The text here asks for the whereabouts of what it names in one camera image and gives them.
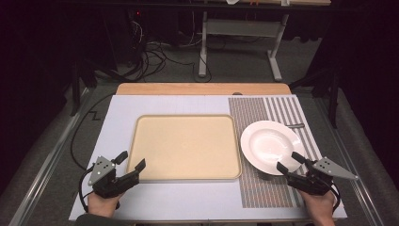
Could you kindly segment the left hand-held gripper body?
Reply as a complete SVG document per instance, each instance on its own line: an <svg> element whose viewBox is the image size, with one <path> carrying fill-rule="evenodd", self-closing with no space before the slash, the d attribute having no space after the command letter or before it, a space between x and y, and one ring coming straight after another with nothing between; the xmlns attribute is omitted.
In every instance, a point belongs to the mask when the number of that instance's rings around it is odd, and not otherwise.
<svg viewBox="0 0 399 226"><path fill-rule="evenodd" d="M118 177L116 166L119 164L112 163L112 160L99 156L88 179L88 185L93 191L105 199L117 197L139 184L139 173L135 170Z"/></svg>

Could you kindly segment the grey striped placemat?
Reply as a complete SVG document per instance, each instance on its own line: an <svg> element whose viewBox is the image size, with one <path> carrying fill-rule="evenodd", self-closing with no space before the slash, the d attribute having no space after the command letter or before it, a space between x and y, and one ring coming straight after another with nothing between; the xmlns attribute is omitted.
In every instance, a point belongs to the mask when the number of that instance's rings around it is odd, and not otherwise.
<svg viewBox="0 0 399 226"><path fill-rule="evenodd" d="M236 134L240 138L247 126L256 121L275 121L284 125L304 123L303 128L291 128L302 140L304 157L318 160L322 157L314 140L298 98L294 95L260 97L236 96L228 99ZM245 208L300 208L303 201L297 191L287 185L283 175L270 175L254 168L244 157L240 145L242 173L239 177L242 205ZM294 173L307 171L301 165Z"/></svg>

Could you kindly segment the black stand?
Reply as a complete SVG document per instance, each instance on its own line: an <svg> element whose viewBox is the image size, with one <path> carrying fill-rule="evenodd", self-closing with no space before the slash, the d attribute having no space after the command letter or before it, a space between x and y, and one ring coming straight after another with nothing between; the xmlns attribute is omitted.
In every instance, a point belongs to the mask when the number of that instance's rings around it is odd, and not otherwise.
<svg viewBox="0 0 399 226"><path fill-rule="evenodd" d="M87 88L96 88L97 80L91 62L85 58L72 64L72 116L75 116L81 105L80 82Z"/></svg>
<svg viewBox="0 0 399 226"><path fill-rule="evenodd" d="M289 85L289 89L303 87L313 82L314 86L311 91L313 97L322 98L328 96L327 116L330 124L336 128L336 114L338 106L338 90L340 81L340 70L335 68L324 68L315 73L307 75Z"/></svg>

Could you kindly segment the white metal desk frame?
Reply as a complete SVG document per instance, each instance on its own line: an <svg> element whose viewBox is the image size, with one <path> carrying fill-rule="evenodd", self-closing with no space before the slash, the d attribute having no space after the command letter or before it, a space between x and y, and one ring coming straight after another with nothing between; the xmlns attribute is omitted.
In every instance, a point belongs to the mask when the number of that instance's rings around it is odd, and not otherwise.
<svg viewBox="0 0 399 226"><path fill-rule="evenodd" d="M204 12L202 18L201 47L199 52L199 77L204 78L207 75L208 35L244 36L270 38L274 40L273 48L269 49L266 53L274 80L281 82L282 76L276 60L276 55L288 19L288 14L284 14L277 22L209 19L208 14Z"/></svg>

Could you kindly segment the person's left hand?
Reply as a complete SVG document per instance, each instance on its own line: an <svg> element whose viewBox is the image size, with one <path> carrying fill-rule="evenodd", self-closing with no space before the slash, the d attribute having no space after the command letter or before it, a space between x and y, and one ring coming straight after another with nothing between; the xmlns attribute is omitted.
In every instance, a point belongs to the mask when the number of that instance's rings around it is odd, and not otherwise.
<svg viewBox="0 0 399 226"><path fill-rule="evenodd" d="M95 193L90 193L88 195L88 212L92 215L112 218L122 196L123 194L119 194L117 197L105 199Z"/></svg>

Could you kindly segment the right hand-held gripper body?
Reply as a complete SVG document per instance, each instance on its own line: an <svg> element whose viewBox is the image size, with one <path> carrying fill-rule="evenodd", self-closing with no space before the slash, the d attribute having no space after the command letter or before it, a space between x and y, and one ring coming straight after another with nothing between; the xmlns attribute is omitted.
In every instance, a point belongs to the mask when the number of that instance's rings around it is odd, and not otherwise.
<svg viewBox="0 0 399 226"><path fill-rule="evenodd" d="M289 186L311 195L325 195L330 191L334 177L348 180L358 180L359 178L358 175L341 167L327 157L318 161L308 159L308 162L303 165L308 169L308 172L304 176L288 172L286 180Z"/></svg>

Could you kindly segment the beige plastic tray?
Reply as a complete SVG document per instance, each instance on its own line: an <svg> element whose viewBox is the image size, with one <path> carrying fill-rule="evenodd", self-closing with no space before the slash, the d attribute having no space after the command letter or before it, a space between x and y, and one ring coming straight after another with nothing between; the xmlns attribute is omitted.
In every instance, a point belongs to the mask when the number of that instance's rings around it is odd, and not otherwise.
<svg viewBox="0 0 399 226"><path fill-rule="evenodd" d="M234 180L241 158L229 115L143 115L136 121L126 170L140 160L145 182Z"/></svg>

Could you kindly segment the aluminium rail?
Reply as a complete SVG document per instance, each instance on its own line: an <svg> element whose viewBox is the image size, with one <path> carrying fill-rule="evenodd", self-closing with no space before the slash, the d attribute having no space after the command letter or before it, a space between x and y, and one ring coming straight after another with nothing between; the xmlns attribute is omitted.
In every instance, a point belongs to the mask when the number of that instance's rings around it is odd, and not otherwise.
<svg viewBox="0 0 399 226"><path fill-rule="evenodd" d="M339 224L342 226L380 226L380 219L368 189L344 147L338 130L330 123L325 101L322 99L313 101L316 118L310 120L310 124L321 155L345 171L344 177L334 175L334 184L339 189L341 205L347 214L347 218L340 220Z"/></svg>
<svg viewBox="0 0 399 226"><path fill-rule="evenodd" d="M83 92L78 95L78 97L81 99L81 105L77 108L75 115L70 116L68 123L57 140L55 147L49 152L43 164L41 165L37 176L35 177L31 187L26 192L24 199L22 200L8 226L25 226L27 221L30 219L33 210L35 209L41 194L47 186L56 168L56 164L62 155L63 147L67 141L67 138L81 117L83 112L82 108L87 105L92 92L93 89L84 88Z"/></svg>

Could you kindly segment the dark equipment with red light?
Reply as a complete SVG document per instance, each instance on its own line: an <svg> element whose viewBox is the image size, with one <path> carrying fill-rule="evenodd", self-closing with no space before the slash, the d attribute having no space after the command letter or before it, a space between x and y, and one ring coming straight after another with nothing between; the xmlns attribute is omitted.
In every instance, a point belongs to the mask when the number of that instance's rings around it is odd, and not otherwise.
<svg viewBox="0 0 399 226"><path fill-rule="evenodd" d="M138 62L143 50L145 40L145 28L143 26L142 14L138 9L128 11L129 35L132 43L132 61Z"/></svg>

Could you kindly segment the white ceramic plate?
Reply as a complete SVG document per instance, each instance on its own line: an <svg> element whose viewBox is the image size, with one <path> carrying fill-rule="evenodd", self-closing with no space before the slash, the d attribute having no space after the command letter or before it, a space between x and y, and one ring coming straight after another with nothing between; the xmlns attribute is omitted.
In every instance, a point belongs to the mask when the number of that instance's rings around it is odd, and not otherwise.
<svg viewBox="0 0 399 226"><path fill-rule="evenodd" d="M256 121L247 126L240 145L246 160L270 175L281 175L278 163L290 172L298 170L301 164L292 158L292 153L305 154L300 137L291 128L275 121Z"/></svg>

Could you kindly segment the person's right hand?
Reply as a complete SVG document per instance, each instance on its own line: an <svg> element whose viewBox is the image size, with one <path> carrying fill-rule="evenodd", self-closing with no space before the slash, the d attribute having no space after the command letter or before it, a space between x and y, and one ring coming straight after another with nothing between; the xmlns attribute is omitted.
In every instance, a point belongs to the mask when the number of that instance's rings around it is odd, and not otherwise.
<svg viewBox="0 0 399 226"><path fill-rule="evenodd" d="M299 194L306 203L308 213L311 217L325 218L332 216L335 197L331 191L323 196L311 195L302 190L299 190Z"/></svg>

